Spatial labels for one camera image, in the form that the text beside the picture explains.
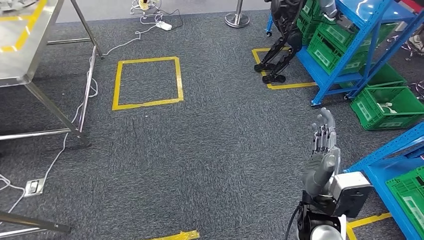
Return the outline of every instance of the crate label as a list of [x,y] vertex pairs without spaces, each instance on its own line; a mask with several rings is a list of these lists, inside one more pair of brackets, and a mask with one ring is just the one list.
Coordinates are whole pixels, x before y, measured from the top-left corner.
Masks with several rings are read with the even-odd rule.
[[403,122],[385,122],[379,128],[395,128],[402,126]]
[[364,40],[360,46],[363,47],[363,46],[368,46],[368,45],[371,45],[371,39]]
[[303,10],[305,13],[307,13],[307,14],[308,14],[308,13],[309,13],[309,10],[311,10],[311,9],[310,9],[308,6],[306,6],[306,5],[305,5],[305,6],[303,7],[303,9],[302,9],[302,10]]
[[354,63],[351,63],[351,64],[347,64],[344,69],[357,68],[357,67],[359,67],[359,65],[361,65],[361,62],[360,61],[354,62]]
[[328,67],[330,65],[330,61],[320,52],[320,50],[315,50],[314,54],[325,66]]
[[332,26],[327,27],[327,32],[331,34],[335,39],[337,39],[340,43],[344,44],[346,41],[346,37],[341,35],[338,31],[336,31]]
[[372,119],[372,117],[371,117],[370,113],[368,112],[368,110],[365,108],[365,106],[362,103],[362,101],[358,102],[356,105],[358,106],[358,108],[362,112],[362,114],[365,117],[365,119],[369,122]]
[[405,201],[406,205],[408,206],[409,210],[415,216],[421,228],[424,229],[424,214],[421,212],[420,208],[417,206],[414,199],[410,196],[403,196],[402,198]]

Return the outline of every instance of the stanchion base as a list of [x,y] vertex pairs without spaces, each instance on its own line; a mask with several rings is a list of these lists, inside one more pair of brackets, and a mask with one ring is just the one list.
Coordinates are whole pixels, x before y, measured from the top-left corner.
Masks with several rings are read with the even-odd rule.
[[232,27],[232,28],[244,28],[247,25],[249,25],[250,19],[248,16],[244,15],[243,13],[240,13],[240,20],[238,21],[238,24],[236,23],[236,13],[228,13],[225,16],[225,23]]

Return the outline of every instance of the power strip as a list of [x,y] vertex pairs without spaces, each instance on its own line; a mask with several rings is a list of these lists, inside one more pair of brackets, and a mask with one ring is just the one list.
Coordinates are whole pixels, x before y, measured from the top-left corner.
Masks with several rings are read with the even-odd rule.
[[163,29],[165,31],[169,31],[169,30],[172,29],[172,25],[171,24],[168,24],[168,23],[166,23],[164,21],[160,21],[160,22],[156,23],[156,27],[158,27],[160,29]]

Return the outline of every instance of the white power cord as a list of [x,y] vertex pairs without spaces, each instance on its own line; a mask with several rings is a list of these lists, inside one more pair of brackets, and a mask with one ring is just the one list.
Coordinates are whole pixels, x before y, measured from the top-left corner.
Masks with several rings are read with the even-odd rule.
[[[115,50],[115,49],[117,49],[117,48],[120,48],[120,47],[123,47],[123,46],[125,46],[125,45],[128,45],[128,44],[130,44],[130,43],[132,43],[133,41],[136,41],[136,40],[141,40],[141,37],[142,37],[142,34],[144,34],[144,33],[147,33],[148,31],[150,31],[151,29],[153,29],[154,27],[156,27],[156,25],[158,24],[158,23],[160,23],[160,22],[162,22],[162,17],[164,16],[162,13],[157,13],[157,14],[149,14],[149,15],[146,15],[146,17],[150,17],[150,16],[154,16],[154,21],[155,22],[143,22],[142,21],[142,17],[140,17],[140,23],[141,24],[143,24],[143,25],[149,25],[149,24],[153,24],[154,26],[152,26],[152,27],[150,27],[149,29],[147,29],[147,30],[145,30],[145,31],[136,31],[135,32],[135,34],[136,35],[138,35],[138,37],[137,38],[134,38],[134,39],[132,39],[132,40],[130,40],[130,41],[128,41],[128,42],[126,42],[126,43],[124,43],[124,44],[120,44],[120,45],[118,45],[118,46],[115,46],[115,47],[113,47],[112,49],[110,49],[106,54],[104,54],[104,56],[107,56],[107,55],[109,55],[113,50]],[[90,57],[90,59],[89,59],[89,62],[90,62],[90,65],[92,64],[92,58]],[[89,71],[87,71],[87,73],[86,73],[86,77],[88,78],[89,77]],[[92,94],[92,95],[89,95],[88,97],[89,98],[93,98],[93,97],[95,97],[95,96],[97,96],[98,94],[99,94],[99,89],[98,89],[98,84],[97,84],[97,81],[94,79],[94,78],[91,78],[91,80],[94,82],[94,84],[95,84],[95,87],[92,87],[92,86],[90,86],[90,88],[94,91],[94,94]],[[78,117],[78,113],[79,113],[79,111],[80,111],[80,108],[83,106],[83,102],[76,108],[76,112],[75,112],[75,116],[73,117],[73,119],[72,119],[72,123],[74,123],[75,122],[75,120],[77,119],[77,117]],[[66,140],[67,140],[67,138],[68,138],[68,135],[69,135],[69,133],[66,133],[66,135],[65,135],[65,137],[63,138],[63,147],[62,147],[62,150],[60,150],[60,152],[56,155],[56,157],[54,158],[54,160],[53,160],[53,162],[50,164],[50,167],[48,168],[48,170],[45,172],[45,175],[44,175],[44,182],[46,182],[46,180],[47,180],[47,176],[49,175],[49,173],[50,173],[50,171],[52,170],[52,168],[53,168],[53,165],[56,163],[56,161],[59,159],[59,157],[60,157],[60,155],[65,151],[65,148],[66,148]],[[10,212],[12,212],[13,211],[13,209],[18,205],[18,203],[22,200],[22,198],[24,197],[24,195],[25,195],[25,192],[26,192],[26,190],[25,190],[25,188],[23,188],[23,187],[18,187],[18,186],[15,186],[15,185],[13,185],[13,184],[11,184],[11,181],[9,180],[9,179],[7,179],[5,176],[3,176],[3,175],[1,175],[0,174],[0,181],[2,181],[2,182],[4,182],[6,185],[5,186],[3,186],[3,187],[1,187],[0,188],[0,191],[1,190],[4,190],[5,188],[7,188],[7,187],[11,187],[11,188],[14,188],[14,189],[18,189],[18,190],[22,190],[22,195],[19,197],[19,199],[13,204],[13,206],[9,209],[9,211],[8,211],[8,213],[10,213]]]
[[128,41],[128,42],[126,42],[126,43],[124,43],[124,44],[120,44],[120,45],[118,45],[118,46],[115,46],[115,47],[113,47],[112,49],[110,49],[110,50],[109,50],[106,54],[103,54],[103,55],[104,55],[104,56],[107,56],[107,55],[109,55],[109,54],[110,54],[113,50],[115,50],[115,49],[117,49],[117,48],[120,48],[120,47],[123,47],[123,46],[125,46],[125,45],[128,45],[128,44],[130,44],[130,43],[132,43],[132,42],[134,42],[134,41],[136,41],[136,40],[141,40],[141,39],[142,39],[142,34],[147,33],[148,31],[150,31],[151,29],[153,29],[154,27],[156,27],[156,25],[162,21],[162,17],[164,16],[164,14],[163,14],[163,13],[157,13],[157,14],[149,14],[149,15],[146,15],[146,17],[151,17],[151,16],[154,16],[154,22],[143,22],[143,21],[142,21],[143,17],[140,17],[140,23],[141,23],[141,24],[143,24],[143,25],[154,24],[154,26],[149,27],[149,29],[147,29],[147,30],[145,30],[145,31],[136,31],[136,32],[135,32],[135,34],[136,34],[136,35],[138,35],[138,37],[137,37],[137,38],[134,38],[134,39],[132,39],[132,40],[130,40],[130,41]]
[[[87,71],[87,73],[86,73],[86,76],[87,76],[87,78],[89,77],[89,72],[90,71]],[[99,89],[98,89],[98,84],[97,84],[97,81],[94,79],[94,78],[91,78],[91,80],[94,82],[94,84],[95,84],[95,87],[92,87],[92,86],[90,86],[90,88],[94,91],[94,94],[92,94],[92,95],[89,95],[88,97],[89,98],[93,98],[93,97],[95,97],[95,96],[97,96],[98,94],[99,94]],[[83,106],[83,104],[84,104],[84,102],[82,102],[77,108],[76,108],[76,113],[75,113],[75,116],[73,116],[73,119],[72,119],[72,123],[74,123],[75,122],[75,120],[77,119],[77,117],[78,117],[78,113],[79,113],[79,111],[80,111],[80,108]],[[68,135],[69,135],[69,132],[68,133],[66,133],[66,135],[65,135],[65,137],[63,138],[63,148],[62,148],[62,150],[56,155],[56,157],[54,158],[54,160],[53,160],[53,162],[50,164],[50,167],[48,168],[48,170],[47,170],[47,172],[45,172],[45,175],[44,175],[44,182],[46,182],[46,180],[47,180],[47,176],[49,175],[49,172],[50,172],[50,170],[52,170],[52,168],[53,168],[53,165],[56,163],[56,161],[58,160],[58,158],[59,158],[59,156],[65,151],[65,148],[66,148],[66,140],[67,140],[67,138],[68,138]],[[23,188],[23,187],[18,187],[18,186],[15,186],[15,185],[12,185],[11,184],[11,181],[9,180],[9,179],[7,179],[5,176],[3,176],[3,175],[1,175],[0,174],[0,181],[2,181],[2,182],[4,182],[6,185],[5,186],[3,186],[2,188],[0,188],[0,191],[1,190],[3,190],[3,189],[5,189],[5,188],[7,188],[7,187],[11,187],[11,188],[14,188],[14,189],[19,189],[19,190],[22,190],[22,195],[20,196],[20,198],[13,204],[13,206],[9,209],[9,211],[8,211],[8,213],[10,213],[10,212],[12,212],[13,211],[13,209],[16,207],[16,205],[18,205],[18,203],[22,200],[22,198],[24,198],[24,195],[25,195],[25,192],[26,192],[26,190],[25,190],[25,188]]]

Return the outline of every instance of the blue metal shelf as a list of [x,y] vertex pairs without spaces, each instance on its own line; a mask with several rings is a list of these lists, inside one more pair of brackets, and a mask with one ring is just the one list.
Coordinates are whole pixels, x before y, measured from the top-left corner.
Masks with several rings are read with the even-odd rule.
[[[330,75],[324,71],[324,69],[312,58],[312,56],[307,52],[307,45],[304,45],[302,49],[296,54],[296,57],[303,64],[304,68],[308,71],[313,80],[318,84],[318,86],[324,86],[330,79]],[[359,72],[348,73],[336,77],[334,83],[345,83],[351,81],[361,80],[363,77]]]
[[[395,0],[336,0],[337,8],[360,29],[348,49],[338,61],[331,74],[327,74],[321,66],[307,53],[306,46],[297,53],[300,62],[319,86],[319,91],[311,101],[312,106],[320,105],[321,100],[331,94],[347,93],[346,97],[353,99],[367,85],[372,77],[406,42],[413,32],[424,22],[424,11],[418,15],[406,10]],[[378,33],[382,23],[405,21],[407,27],[399,38],[392,42],[388,50],[372,65],[374,50],[377,46]],[[364,40],[372,34],[369,52],[366,60],[365,71],[340,75],[348,62],[357,52]],[[334,84],[355,82],[355,86],[345,89],[330,90]]]
[[[380,6],[382,0],[337,0],[337,8],[352,21],[358,28],[365,27],[374,11]],[[391,0],[388,9],[382,16],[382,23],[409,22],[415,15]]]
[[[415,145],[418,147],[400,156],[386,158]],[[424,166],[424,160],[420,157],[422,154],[424,154],[424,122],[393,139],[346,170],[346,172],[363,171],[366,174],[408,240],[417,240],[421,237],[390,192],[386,181]]]

